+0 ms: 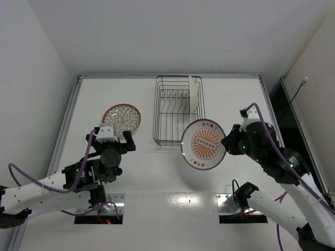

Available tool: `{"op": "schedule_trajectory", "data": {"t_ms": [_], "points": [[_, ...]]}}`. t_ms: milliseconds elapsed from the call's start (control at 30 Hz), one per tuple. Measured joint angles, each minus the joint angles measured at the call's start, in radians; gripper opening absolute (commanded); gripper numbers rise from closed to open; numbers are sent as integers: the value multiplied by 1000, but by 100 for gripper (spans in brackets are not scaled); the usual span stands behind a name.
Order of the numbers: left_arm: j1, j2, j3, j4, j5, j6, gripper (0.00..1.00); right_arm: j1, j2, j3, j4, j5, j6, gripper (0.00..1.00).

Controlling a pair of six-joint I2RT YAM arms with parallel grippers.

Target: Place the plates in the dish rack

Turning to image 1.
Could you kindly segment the white plate orange sunburst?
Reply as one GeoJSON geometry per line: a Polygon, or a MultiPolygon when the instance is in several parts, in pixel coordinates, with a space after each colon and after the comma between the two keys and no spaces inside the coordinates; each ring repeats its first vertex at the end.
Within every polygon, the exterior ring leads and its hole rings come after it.
{"type": "Polygon", "coordinates": [[[225,137],[218,123],[209,119],[196,120],[182,134],[182,157],[194,169],[211,170],[225,157],[227,150],[221,143],[225,137]]]}

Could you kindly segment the floral plate orange rim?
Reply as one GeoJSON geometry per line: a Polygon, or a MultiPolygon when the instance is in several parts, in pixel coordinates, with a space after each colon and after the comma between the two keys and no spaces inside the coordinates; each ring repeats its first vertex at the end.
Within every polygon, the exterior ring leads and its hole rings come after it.
{"type": "Polygon", "coordinates": [[[103,115],[102,123],[112,123],[116,136],[123,136],[124,131],[135,132],[141,122],[139,110],[130,104],[117,104],[103,115]]]}
{"type": "Polygon", "coordinates": [[[197,84],[192,76],[189,79],[189,113],[193,114],[198,106],[197,84]]]}

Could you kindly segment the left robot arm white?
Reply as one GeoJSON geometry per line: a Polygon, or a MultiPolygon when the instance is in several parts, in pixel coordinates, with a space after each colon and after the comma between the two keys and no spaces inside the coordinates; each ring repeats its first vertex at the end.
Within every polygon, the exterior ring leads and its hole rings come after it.
{"type": "Polygon", "coordinates": [[[122,155],[136,150],[131,132],[124,131],[122,134],[124,143],[107,129],[95,128],[86,135],[87,147],[82,159],[42,180],[35,180],[10,163],[8,169],[11,173],[17,170],[31,183],[15,188],[1,186],[1,228],[24,224],[32,215],[34,205],[44,206],[46,200],[69,193],[87,191],[92,209],[106,204],[104,185],[114,182],[122,174],[122,155]]]}

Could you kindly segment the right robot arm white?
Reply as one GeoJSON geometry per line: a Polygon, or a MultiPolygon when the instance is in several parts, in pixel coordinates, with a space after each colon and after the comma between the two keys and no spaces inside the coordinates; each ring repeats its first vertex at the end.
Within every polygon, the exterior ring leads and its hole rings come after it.
{"type": "Polygon", "coordinates": [[[302,216],[293,215],[250,182],[233,192],[239,208],[261,212],[297,240],[302,250],[334,250],[334,210],[316,186],[302,156],[280,147],[269,124],[235,124],[221,143],[229,154],[246,155],[257,162],[293,199],[302,216]]]}

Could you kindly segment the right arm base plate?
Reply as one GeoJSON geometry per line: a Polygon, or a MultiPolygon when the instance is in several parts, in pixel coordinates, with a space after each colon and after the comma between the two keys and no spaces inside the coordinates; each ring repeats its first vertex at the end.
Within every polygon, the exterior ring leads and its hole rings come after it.
{"type": "Polygon", "coordinates": [[[255,211],[251,208],[242,210],[239,206],[235,204],[231,193],[217,193],[216,200],[217,200],[218,213],[220,216],[221,215],[234,216],[238,214],[261,215],[259,211],[255,211]]]}

